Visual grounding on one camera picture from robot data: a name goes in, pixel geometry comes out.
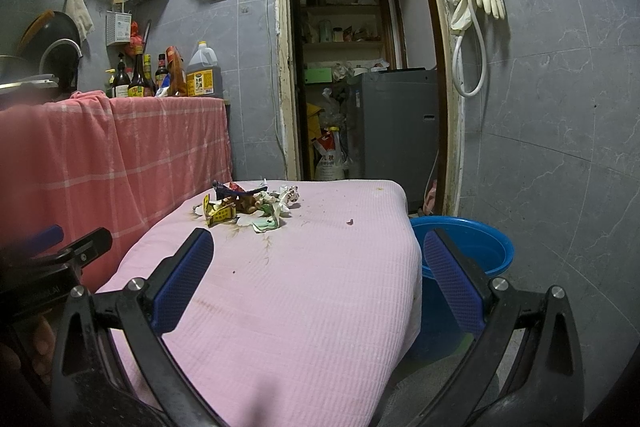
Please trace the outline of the left hand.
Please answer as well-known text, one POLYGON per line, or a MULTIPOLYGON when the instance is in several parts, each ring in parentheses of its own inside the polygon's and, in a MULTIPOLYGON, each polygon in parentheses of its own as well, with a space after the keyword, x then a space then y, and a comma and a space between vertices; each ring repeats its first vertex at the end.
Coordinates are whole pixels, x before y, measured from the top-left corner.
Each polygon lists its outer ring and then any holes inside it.
POLYGON ((40 314, 18 325, 16 339, 9 346, 1 346, 1 361, 14 371, 19 371, 25 360, 40 377, 43 384, 51 384, 52 362, 55 350, 55 333, 40 314))

